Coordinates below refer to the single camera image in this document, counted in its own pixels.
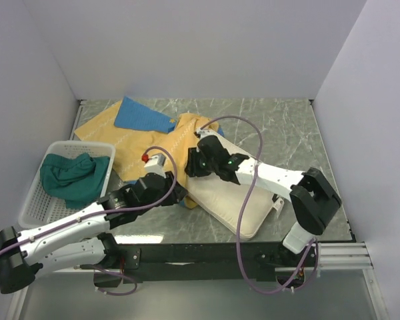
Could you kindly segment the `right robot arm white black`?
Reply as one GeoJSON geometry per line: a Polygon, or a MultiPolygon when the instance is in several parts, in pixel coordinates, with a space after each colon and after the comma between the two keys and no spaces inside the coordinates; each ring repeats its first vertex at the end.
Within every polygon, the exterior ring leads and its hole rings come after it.
{"type": "Polygon", "coordinates": [[[342,204],[320,170],[311,167],[307,171],[292,171],[242,153],[230,153],[216,135],[205,136],[196,147],[188,149],[185,172],[189,177],[214,173],[223,181],[254,185],[290,201],[296,222],[279,250],[281,262],[288,266],[302,259],[304,247],[323,234],[342,204]]]}

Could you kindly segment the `cream pillow with bear print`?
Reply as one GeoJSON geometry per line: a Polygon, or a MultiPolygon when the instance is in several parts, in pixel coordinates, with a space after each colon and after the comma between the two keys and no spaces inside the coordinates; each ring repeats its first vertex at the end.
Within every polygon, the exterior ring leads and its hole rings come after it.
{"type": "MultiPolygon", "coordinates": [[[[249,187],[221,180],[212,173],[186,179],[188,196],[201,208],[235,233],[239,212],[249,187]]],[[[280,214],[284,201],[274,193],[255,187],[243,212],[240,238],[252,239],[272,210],[280,214]]]]}

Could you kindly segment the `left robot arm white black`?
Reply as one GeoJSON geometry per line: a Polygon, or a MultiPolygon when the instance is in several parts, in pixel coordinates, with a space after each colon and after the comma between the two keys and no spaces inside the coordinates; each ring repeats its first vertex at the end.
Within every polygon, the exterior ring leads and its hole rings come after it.
{"type": "Polygon", "coordinates": [[[186,195],[172,172],[148,173],[48,225],[1,230],[0,292],[14,293],[44,274],[73,265],[119,268],[125,258],[110,231],[154,207],[178,204],[186,195]]]}

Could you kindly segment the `blue and yellow pillowcase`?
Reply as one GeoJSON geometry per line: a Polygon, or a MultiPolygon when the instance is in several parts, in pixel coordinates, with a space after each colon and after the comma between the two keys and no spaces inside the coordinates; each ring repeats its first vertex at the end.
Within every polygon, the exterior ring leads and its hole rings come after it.
{"type": "Polygon", "coordinates": [[[197,146],[195,131],[209,122],[195,113],[170,117],[125,97],[78,127],[75,135],[82,141],[112,144],[113,169],[125,182],[146,174],[141,156],[147,148],[162,147],[176,163],[177,182],[186,187],[188,149],[197,146]]]}

